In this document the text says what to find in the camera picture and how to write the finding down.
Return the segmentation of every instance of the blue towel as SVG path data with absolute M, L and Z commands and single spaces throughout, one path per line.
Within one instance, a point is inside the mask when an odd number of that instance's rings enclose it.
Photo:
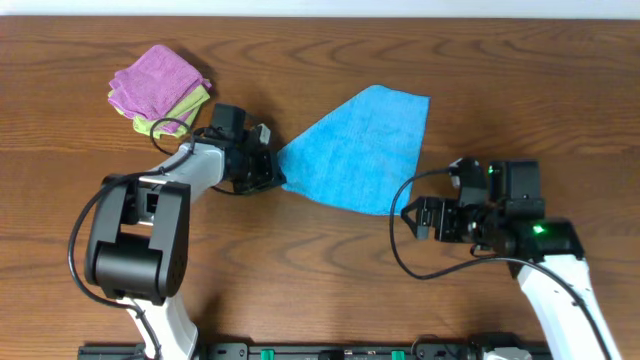
M 416 171 L 429 98 L 371 86 L 325 116 L 278 153 L 283 188 L 321 204 L 388 215 Z M 411 186 L 396 214 L 409 202 Z

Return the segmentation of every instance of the yellow-green cloth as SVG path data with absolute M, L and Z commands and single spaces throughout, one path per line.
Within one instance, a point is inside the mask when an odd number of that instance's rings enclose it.
M 109 92 L 109 97 L 113 94 L 113 90 Z M 179 102 L 169 113 L 166 115 L 168 118 L 178 118 L 183 116 L 187 112 L 191 111 L 189 117 L 185 120 L 185 122 L 189 125 L 193 124 L 193 120 L 198 114 L 198 110 L 200 105 L 205 101 L 209 100 L 210 96 L 207 93 L 207 90 L 204 86 L 198 86 L 191 92 L 191 94 L 187 95 L 181 102 Z M 124 113 L 121 109 L 114 107 L 116 111 L 124 116 Z M 141 116 L 135 116 L 133 119 L 133 129 L 136 132 L 149 136 L 149 132 L 151 131 L 151 126 L 153 126 L 154 121 L 147 120 Z M 187 129 L 183 126 L 178 127 L 175 133 L 168 133 L 162 130 L 162 125 L 159 125 L 153 132 L 153 137 L 159 139 L 161 135 L 171 135 L 175 137 L 181 137 L 186 134 Z

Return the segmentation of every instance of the wooden table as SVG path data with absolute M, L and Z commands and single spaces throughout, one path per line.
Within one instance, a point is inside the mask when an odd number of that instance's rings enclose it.
M 85 342 L 141 339 L 127 314 L 78 291 L 66 246 L 105 175 L 164 159 L 106 101 L 113 73 L 154 44 L 215 80 L 217 101 L 268 119 L 283 143 L 384 84 L 432 96 L 419 170 L 462 155 L 539 159 L 548 215 L 575 223 L 619 348 L 640 357 L 640 23 L 4 17 L 0 36 L 0 358 L 70 359 Z M 413 190 L 427 194 L 454 191 L 442 177 Z M 393 259 L 385 217 L 280 189 L 210 192 L 191 232 L 182 291 L 208 340 L 543 339 L 504 265 L 415 281 Z M 469 258 L 467 246 L 397 232 L 416 271 Z

